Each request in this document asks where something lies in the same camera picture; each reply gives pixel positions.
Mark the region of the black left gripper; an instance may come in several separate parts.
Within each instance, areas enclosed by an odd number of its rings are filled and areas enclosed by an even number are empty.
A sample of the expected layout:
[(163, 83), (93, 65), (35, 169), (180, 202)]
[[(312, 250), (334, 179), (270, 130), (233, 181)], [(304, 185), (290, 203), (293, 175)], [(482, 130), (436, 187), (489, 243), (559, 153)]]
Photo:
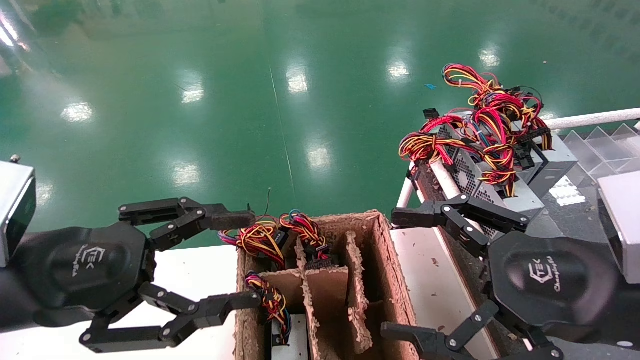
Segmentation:
[[(126, 203), (109, 227), (68, 227), (26, 234), (14, 253), (14, 326), (59, 328), (92, 321), (79, 342), (97, 354), (180, 346), (198, 330), (222, 326), (233, 311), (257, 309), (257, 292), (192, 301), (149, 282), (154, 251), (172, 249), (205, 230), (249, 228), (256, 214), (188, 197)], [(162, 224), (150, 245), (138, 226)], [(175, 318), (164, 326), (109, 329), (142, 301)]]

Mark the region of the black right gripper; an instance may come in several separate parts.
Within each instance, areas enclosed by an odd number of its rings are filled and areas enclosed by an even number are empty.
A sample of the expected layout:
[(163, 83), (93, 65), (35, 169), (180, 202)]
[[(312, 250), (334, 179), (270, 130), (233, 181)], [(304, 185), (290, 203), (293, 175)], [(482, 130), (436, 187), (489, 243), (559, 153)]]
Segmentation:
[[(615, 303), (622, 279), (606, 244), (522, 234), (529, 217), (466, 194), (426, 200), (418, 208), (396, 207), (391, 223), (442, 227), (474, 257), (487, 256), (494, 300), (525, 330), (581, 344), (617, 343)], [(506, 235), (490, 243), (472, 223)], [(450, 335), (385, 321), (381, 336), (411, 344), (420, 360), (473, 360), (466, 345), (498, 313), (499, 306), (487, 300)]]

